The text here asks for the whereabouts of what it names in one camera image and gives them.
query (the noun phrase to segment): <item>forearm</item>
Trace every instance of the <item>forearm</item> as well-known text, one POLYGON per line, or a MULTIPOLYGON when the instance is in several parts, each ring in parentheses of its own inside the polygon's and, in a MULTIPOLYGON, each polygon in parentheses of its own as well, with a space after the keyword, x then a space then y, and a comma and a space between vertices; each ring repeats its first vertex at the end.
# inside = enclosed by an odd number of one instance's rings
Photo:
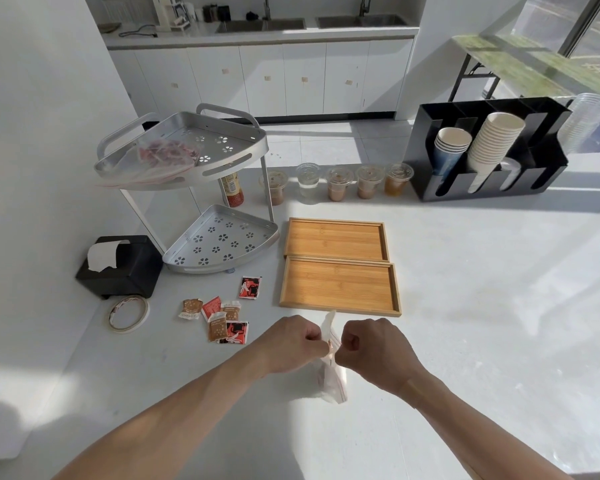
POLYGON ((169 479, 232 405, 263 375, 246 347, 103 436, 54 480, 169 479))
POLYGON ((484 480, 571 478, 430 374, 408 380, 400 397, 420 411, 458 460, 484 480))

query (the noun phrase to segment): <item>dish rack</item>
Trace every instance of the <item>dish rack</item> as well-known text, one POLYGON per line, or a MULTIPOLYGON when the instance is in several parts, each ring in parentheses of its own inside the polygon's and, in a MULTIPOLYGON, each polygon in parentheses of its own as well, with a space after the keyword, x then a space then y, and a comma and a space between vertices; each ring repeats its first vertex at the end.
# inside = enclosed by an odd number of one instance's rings
POLYGON ((105 151, 113 141, 140 127, 147 121, 159 121, 154 112, 132 121, 128 125, 105 137, 98 144, 98 162, 94 165, 97 174, 103 175, 106 168, 118 161, 139 144, 148 144, 156 139, 172 139, 200 149, 195 167, 160 184, 129 184, 120 189, 138 218, 142 221, 155 243, 163 252, 162 261, 177 273, 205 274, 225 271, 254 259, 263 250, 271 247, 280 238, 280 230, 274 222, 271 190, 267 177, 264 155, 269 150, 267 134, 256 119, 247 112, 202 103, 196 113, 177 112, 156 126, 137 136, 112 153, 105 151), (202 111, 223 112, 245 118, 252 127, 202 115, 202 111), (259 159, 264 176, 265 201, 269 208, 269 220, 252 216, 229 208, 224 186, 220 178, 247 167, 259 159), (131 197, 129 190, 162 191, 184 187, 195 187, 218 180, 223 195, 223 205, 212 205, 181 235, 170 248, 166 248, 147 221, 144 213, 131 197))

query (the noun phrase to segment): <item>cabinet door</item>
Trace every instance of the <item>cabinet door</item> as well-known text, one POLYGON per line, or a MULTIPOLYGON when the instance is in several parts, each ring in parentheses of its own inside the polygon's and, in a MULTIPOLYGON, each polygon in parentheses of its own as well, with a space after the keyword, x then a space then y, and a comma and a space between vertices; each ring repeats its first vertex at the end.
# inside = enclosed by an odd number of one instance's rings
POLYGON ((109 52, 113 65, 118 70, 122 84, 127 90, 131 104, 134 105, 138 116, 148 112, 158 112, 151 90, 144 79, 140 64, 133 50, 113 50, 109 52))
MULTIPOLYGON (((202 102, 249 112, 238 47, 195 47, 188 48, 187 53, 202 102)), ((207 110, 205 114, 232 117, 207 110)))
POLYGON ((360 112, 369 42, 329 42, 324 74, 324 113, 360 112))
POLYGON ((186 48, 136 50, 136 58, 161 117, 196 112, 200 94, 186 48))
POLYGON ((282 48, 287 115, 322 114, 327 44, 289 43, 282 48))
POLYGON ((413 40, 371 40, 361 111, 395 111, 413 40))
POLYGON ((254 116, 286 116, 282 45, 243 45, 240 58, 249 112, 254 116))

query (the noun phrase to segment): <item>hand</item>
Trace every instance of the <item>hand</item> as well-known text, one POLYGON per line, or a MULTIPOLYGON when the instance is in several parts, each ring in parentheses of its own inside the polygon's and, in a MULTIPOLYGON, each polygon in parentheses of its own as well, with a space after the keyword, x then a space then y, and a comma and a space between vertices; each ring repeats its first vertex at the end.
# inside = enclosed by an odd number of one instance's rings
POLYGON ((395 395, 409 379, 428 374, 407 338, 386 318, 347 322, 335 359, 395 395))
POLYGON ((263 376, 295 371, 329 353, 320 327, 300 315, 280 318, 247 349, 259 358, 263 376))

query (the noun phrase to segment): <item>ziplock bag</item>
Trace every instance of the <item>ziplock bag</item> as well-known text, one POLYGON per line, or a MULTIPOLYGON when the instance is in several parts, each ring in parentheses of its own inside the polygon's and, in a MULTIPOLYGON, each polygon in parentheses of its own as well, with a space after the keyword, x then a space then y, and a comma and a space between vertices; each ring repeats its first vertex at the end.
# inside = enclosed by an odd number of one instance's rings
POLYGON ((129 184, 161 184, 193 168, 200 151, 181 141, 157 139, 133 146, 113 165, 105 165, 98 174, 106 182, 102 187, 119 188, 129 184))
POLYGON ((340 339, 333 330, 334 318, 336 318, 336 310, 327 313, 320 327, 322 339, 329 344, 329 354, 320 359, 318 385, 325 401, 342 404, 347 400, 347 373, 344 367, 336 364, 335 360, 335 354, 340 348, 340 339))

